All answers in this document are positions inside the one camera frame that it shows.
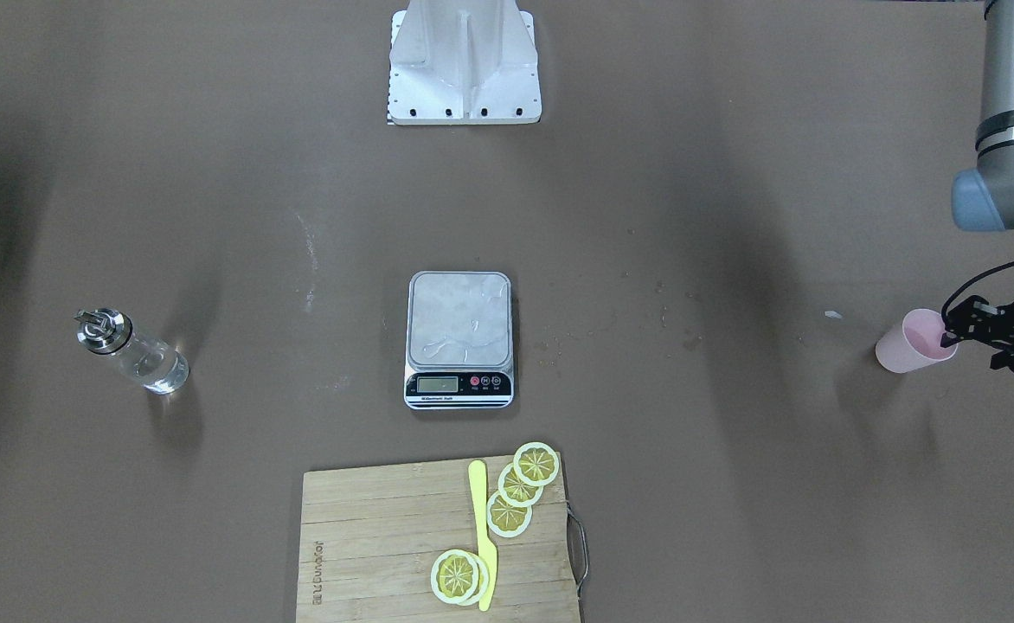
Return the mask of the pink plastic cup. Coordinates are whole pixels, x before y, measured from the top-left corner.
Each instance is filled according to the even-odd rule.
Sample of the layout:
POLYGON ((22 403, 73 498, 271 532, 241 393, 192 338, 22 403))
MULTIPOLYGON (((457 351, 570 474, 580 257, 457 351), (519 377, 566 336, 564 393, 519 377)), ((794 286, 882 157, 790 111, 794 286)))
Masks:
POLYGON ((945 320, 934 309, 912 309, 892 324, 875 344, 883 369, 906 374, 931 364, 944 363, 957 354, 958 344, 943 344, 945 320))

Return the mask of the glass sauce bottle metal spout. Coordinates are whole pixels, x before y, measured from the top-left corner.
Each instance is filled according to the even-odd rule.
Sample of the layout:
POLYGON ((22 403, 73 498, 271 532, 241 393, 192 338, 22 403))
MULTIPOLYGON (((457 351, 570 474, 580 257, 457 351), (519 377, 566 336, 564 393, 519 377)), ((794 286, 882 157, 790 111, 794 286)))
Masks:
POLYGON ((130 315, 107 307, 80 309, 74 320, 84 350, 144 390, 169 395, 187 382, 190 367, 185 356, 135 324, 130 315))

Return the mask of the digital kitchen scale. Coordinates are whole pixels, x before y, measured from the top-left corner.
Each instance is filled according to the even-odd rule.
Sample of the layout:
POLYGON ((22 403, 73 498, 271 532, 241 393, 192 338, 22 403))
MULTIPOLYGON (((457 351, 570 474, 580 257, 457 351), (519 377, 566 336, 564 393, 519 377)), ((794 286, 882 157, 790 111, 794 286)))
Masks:
POLYGON ((512 284, 496 271, 420 271, 409 281, 403 400, 413 410, 514 402, 512 284))

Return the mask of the lemon slice top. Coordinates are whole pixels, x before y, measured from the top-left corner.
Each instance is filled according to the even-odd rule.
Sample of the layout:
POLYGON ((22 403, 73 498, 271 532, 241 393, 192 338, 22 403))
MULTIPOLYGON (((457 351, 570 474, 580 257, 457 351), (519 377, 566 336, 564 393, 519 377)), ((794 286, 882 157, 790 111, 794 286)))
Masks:
POLYGON ((526 485, 550 485, 560 471, 560 457, 557 451, 545 442, 523 443, 512 458, 512 469, 526 485))

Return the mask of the yellow plastic knife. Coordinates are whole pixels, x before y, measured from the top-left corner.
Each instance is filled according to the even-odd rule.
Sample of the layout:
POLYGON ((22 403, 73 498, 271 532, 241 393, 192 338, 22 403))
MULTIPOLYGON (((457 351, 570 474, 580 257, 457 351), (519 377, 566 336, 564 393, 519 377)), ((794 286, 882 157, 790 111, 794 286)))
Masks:
POLYGON ((482 598, 477 603, 480 611, 490 611, 491 601, 494 599, 494 592, 497 586, 498 572, 498 549, 490 538, 490 528, 488 528, 487 504, 488 504, 488 478, 487 466, 482 459, 469 462, 467 468, 469 485, 469 497, 472 502, 472 512, 474 512, 474 523, 477 542, 477 556, 487 568, 487 589, 483 592, 482 598))

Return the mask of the lemon slice front pair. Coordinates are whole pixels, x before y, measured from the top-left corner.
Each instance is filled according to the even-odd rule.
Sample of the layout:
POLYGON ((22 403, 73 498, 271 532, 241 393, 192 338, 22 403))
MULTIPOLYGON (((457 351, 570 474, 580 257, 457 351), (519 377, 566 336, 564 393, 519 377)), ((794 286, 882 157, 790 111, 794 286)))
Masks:
POLYGON ((429 587, 448 606, 476 606, 490 585, 490 569, 482 557, 467 549, 441 552, 429 572, 429 587))

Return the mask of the bamboo cutting board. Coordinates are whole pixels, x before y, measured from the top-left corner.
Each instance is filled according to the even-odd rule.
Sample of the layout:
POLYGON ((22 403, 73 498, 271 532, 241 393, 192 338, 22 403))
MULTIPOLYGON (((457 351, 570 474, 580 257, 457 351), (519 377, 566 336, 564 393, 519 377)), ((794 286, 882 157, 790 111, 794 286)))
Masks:
POLYGON ((547 485, 520 536, 493 536, 490 607, 448 606, 432 567, 448 549, 475 552, 467 459, 310 471, 298 530, 298 622, 579 622, 579 579, 565 478, 547 485))

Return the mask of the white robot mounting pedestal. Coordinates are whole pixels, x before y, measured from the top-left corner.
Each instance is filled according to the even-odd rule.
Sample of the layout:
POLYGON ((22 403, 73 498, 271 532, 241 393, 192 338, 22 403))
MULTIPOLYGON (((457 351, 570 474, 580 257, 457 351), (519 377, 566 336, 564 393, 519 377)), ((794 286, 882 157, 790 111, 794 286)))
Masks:
POLYGON ((391 17, 386 121, 535 124, 536 23, 515 1, 412 1, 391 17))

